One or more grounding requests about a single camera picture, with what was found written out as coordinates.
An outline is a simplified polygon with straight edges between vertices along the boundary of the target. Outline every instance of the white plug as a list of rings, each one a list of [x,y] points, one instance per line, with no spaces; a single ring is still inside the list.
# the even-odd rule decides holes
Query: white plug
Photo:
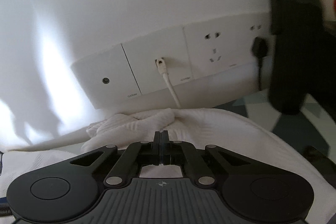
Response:
[[[165,83],[167,85],[167,88],[170,91],[170,94],[172,95],[172,97],[173,97],[173,99],[174,99],[174,101],[176,103],[177,108],[180,109],[181,108],[181,104],[180,104],[180,101],[179,101],[179,99],[178,99],[178,97],[177,97],[177,95],[176,95],[176,93],[175,93],[175,91],[173,89],[173,86],[171,85],[171,82],[169,80],[168,71],[167,71],[167,65],[166,65],[166,62],[165,62],[165,60],[164,60],[163,57],[158,58],[156,60],[156,66],[157,66],[157,70],[159,71],[159,73],[163,76],[163,79],[164,79],[164,81],[165,81]]]

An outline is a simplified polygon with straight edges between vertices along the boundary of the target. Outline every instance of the white wall plate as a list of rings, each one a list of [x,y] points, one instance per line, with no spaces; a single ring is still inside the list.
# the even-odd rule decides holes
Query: white wall plate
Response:
[[[172,85],[193,79],[181,26],[160,30],[122,44],[142,94],[166,88],[155,60],[164,57]]]
[[[269,13],[226,16],[184,27],[194,78],[255,61],[255,37],[269,38]]]
[[[95,109],[141,95],[121,44],[78,60],[71,69]]]

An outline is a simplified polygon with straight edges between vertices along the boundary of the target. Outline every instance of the white towel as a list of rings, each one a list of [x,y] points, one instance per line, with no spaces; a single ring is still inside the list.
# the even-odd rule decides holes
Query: white towel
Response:
[[[91,137],[82,146],[88,152],[107,144],[125,149],[130,143],[152,141],[155,131],[168,130],[170,140],[193,143],[196,148],[216,144],[252,159],[304,177],[315,198],[307,216],[309,224],[327,223],[336,213],[336,190],[290,145],[251,120],[220,109],[151,110],[130,116],[117,114],[92,124]],[[142,177],[173,177],[178,171],[166,166],[148,168]]]
[[[2,156],[2,174],[0,176],[0,198],[6,196],[8,186],[20,175],[75,156],[75,154],[58,150],[11,151],[4,153]],[[0,217],[0,224],[10,224],[14,220],[13,216]]]

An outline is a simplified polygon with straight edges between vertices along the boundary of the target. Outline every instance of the socket hole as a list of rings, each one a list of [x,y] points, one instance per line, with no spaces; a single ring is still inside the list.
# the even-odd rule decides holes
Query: socket hole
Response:
[[[105,77],[105,78],[103,78],[102,82],[104,84],[108,84],[110,82],[110,79],[108,79],[108,78]]]

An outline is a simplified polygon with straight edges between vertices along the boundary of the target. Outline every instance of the white wall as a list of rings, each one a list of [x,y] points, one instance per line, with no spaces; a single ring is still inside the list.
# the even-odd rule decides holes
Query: white wall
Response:
[[[69,70],[75,60],[165,27],[268,9],[268,0],[0,0],[0,150],[82,141],[80,128],[111,114],[174,107],[161,90],[94,110]],[[242,66],[176,91],[185,108],[213,107],[256,91],[256,72]]]

